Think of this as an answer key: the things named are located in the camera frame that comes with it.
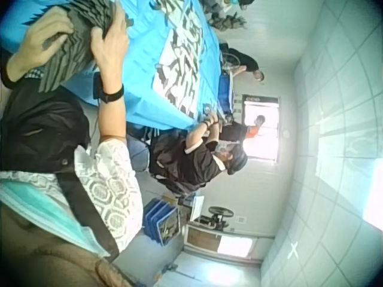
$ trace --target window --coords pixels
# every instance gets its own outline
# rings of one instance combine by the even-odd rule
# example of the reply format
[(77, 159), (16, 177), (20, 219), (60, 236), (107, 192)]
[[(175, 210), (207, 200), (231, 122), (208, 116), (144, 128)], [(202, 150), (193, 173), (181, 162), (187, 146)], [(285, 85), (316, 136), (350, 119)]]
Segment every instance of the window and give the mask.
[(249, 157), (276, 161), (278, 157), (279, 101), (275, 97), (244, 95), (242, 121), (246, 126), (255, 126), (259, 115), (265, 116), (258, 135), (244, 140), (244, 150)]
[(253, 240), (251, 238), (222, 236), (217, 252), (245, 258), (252, 246)]

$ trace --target cable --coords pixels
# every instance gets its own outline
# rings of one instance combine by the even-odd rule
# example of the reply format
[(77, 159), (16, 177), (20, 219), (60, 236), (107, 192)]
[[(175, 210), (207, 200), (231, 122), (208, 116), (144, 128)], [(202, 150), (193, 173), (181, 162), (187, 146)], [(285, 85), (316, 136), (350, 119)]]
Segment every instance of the cable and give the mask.
[(97, 99), (97, 118), (96, 118), (96, 121), (95, 121), (95, 126), (93, 127), (93, 133), (92, 133), (92, 136), (90, 137), (90, 141), (92, 142), (93, 140), (93, 137), (95, 136), (96, 134), (96, 127), (97, 127), (97, 123), (98, 123), (98, 117), (99, 117), (99, 114), (100, 114), (100, 99)]

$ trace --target blue face mask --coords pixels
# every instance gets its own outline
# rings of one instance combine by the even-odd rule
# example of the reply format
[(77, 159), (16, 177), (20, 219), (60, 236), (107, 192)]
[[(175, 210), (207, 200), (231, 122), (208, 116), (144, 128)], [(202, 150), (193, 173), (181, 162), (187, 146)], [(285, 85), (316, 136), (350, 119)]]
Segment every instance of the blue face mask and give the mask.
[(4, 180), (0, 190), (0, 201), (39, 228), (101, 257), (109, 256), (89, 227), (82, 227), (33, 185)]

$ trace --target hand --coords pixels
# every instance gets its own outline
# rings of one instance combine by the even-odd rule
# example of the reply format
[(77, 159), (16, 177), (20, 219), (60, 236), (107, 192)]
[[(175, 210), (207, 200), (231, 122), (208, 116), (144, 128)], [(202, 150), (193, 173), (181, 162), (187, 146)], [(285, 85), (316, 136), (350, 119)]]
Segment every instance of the hand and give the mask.
[(210, 112), (210, 116), (212, 117), (213, 119), (213, 123), (216, 123), (218, 121), (218, 116), (215, 112)]
[[(43, 49), (43, 43), (57, 33), (65, 33)], [(73, 24), (65, 10), (59, 7), (49, 9), (39, 20), (26, 31), (19, 50), (7, 64), (8, 76), (11, 81), (17, 81), (30, 69), (42, 66), (60, 49), (73, 33)]]
[(114, 94), (122, 87), (122, 64), (129, 46), (125, 12), (117, 0), (113, 22), (105, 39), (102, 39), (102, 29), (99, 27), (92, 29), (91, 36), (90, 48), (100, 69), (104, 92)]

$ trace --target black wheel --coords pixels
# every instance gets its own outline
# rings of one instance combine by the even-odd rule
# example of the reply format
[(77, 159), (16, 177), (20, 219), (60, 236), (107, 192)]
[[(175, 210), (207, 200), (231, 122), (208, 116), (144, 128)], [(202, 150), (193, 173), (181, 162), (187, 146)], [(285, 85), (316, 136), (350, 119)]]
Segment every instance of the black wheel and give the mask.
[(234, 212), (230, 209), (219, 207), (219, 206), (211, 206), (209, 207), (209, 212), (214, 215), (222, 215), (223, 217), (233, 217)]

